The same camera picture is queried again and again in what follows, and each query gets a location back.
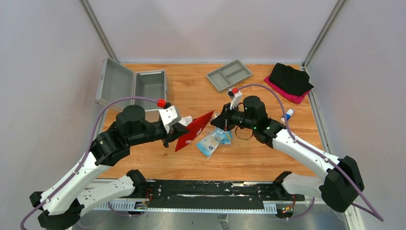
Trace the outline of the grey metal case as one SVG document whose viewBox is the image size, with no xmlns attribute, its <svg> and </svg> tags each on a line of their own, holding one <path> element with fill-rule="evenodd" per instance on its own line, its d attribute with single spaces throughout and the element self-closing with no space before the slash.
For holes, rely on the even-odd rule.
<svg viewBox="0 0 406 230">
<path fill-rule="evenodd" d="M 130 96 L 170 101 L 169 80 L 165 70 L 134 72 L 106 58 L 102 62 L 95 103 L 106 106 L 112 101 Z"/>
</svg>

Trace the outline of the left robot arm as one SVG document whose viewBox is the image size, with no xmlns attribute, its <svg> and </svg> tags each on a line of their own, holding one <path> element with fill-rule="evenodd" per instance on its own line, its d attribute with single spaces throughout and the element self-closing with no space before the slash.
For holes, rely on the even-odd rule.
<svg viewBox="0 0 406 230">
<path fill-rule="evenodd" d="M 165 147 L 188 133 L 191 117 L 181 117 L 177 108 L 167 102 L 155 122 L 146 120 L 139 105 L 127 106 L 104 132 L 90 142 L 81 160 L 54 186 L 34 192 L 30 201 L 40 210 L 38 222 L 47 230 L 65 230 L 95 207 L 116 198 L 132 195 L 149 196 L 147 181 L 139 170 L 130 170 L 121 178 L 99 188 L 87 186 L 100 174 L 129 156 L 135 145 L 161 140 Z"/>
</svg>

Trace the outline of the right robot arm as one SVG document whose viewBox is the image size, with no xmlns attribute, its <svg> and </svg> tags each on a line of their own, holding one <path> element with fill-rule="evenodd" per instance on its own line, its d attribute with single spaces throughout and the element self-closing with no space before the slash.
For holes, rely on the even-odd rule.
<svg viewBox="0 0 406 230">
<path fill-rule="evenodd" d="M 242 102 L 244 110 L 225 104 L 211 125 L 224 131 L 235 127 L 252 131 L 255 139 L 272 149 L 284 152 L 311 169 L 316 176 L 300 176 L 284 172 L 273 187 L 279 200 L 299 194 L 322 199 L 337 212 L 345 212 L 364 190 L 357 162 L 350 156 L 343 158 L 323 152 L 301 138 L 291 135 L 287 127 L 268 117 L 265 104 L 257 96 L 249 96 Z"/>
</svg>

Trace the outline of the red first aid pouch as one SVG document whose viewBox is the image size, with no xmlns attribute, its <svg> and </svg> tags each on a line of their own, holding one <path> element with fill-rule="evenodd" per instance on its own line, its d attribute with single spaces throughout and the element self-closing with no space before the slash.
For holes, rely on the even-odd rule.
<svg viewBox="0 0 406 230">
<path fill-rule="evenodd" d="M 193 121 L 186 127 L 189 132 L 178 139 L 177 145 L 175 147 L 175 152 L 189 145 L 195 138 L 200 135 L 200 133 L 205 129 L 205 127 L 212 119 L 213 113 L 214 111 L 210 111 L 198 118 L 193 119 Z"/>
</svg>

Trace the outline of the blue white small bottle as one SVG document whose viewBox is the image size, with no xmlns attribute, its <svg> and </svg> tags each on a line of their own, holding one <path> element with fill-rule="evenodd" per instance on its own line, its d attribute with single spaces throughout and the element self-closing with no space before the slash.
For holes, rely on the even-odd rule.
<svg viewBox="0 0 406 230">
<path fill-rule="evenodd" d="M 285 124 L 286 121 L 288 121 L 291 116 L 294 114 L 294 110 L 293 109 L 288 109 L 285 114 L 280 118 L 280 121 Z"/>
</svg>

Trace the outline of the blue cotton pouch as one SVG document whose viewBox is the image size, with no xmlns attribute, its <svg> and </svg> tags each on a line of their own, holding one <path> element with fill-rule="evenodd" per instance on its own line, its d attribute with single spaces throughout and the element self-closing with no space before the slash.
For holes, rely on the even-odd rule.
<svg viewBox="0 0 406 230">
<path fill-rule="evenodd" d="M 216 128 L 214 131 L 212 131 L 209 135 L 207 135 L 205 138 L 200 140 L 196 146 L 198 150 L 206 157 L 210 158 L 213 152 L 217 149 L 217 147 L 220 145 L 220 137 L 217 133 Z"/>
</svg>

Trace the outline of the white gauze packet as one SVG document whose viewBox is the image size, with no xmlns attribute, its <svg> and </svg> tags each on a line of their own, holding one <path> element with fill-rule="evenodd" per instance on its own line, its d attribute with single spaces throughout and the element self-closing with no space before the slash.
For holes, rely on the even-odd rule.
<svg viewBox="0 0 406 230">
<path fill-rule="evenodd" d="M 183 126 L 187 127 L 192 121 L 193 121 L 193 118 L 191 116 L 185 116 L 185 117 L 181 118 L 179 123 L 182 124 Z"/>
</svg>

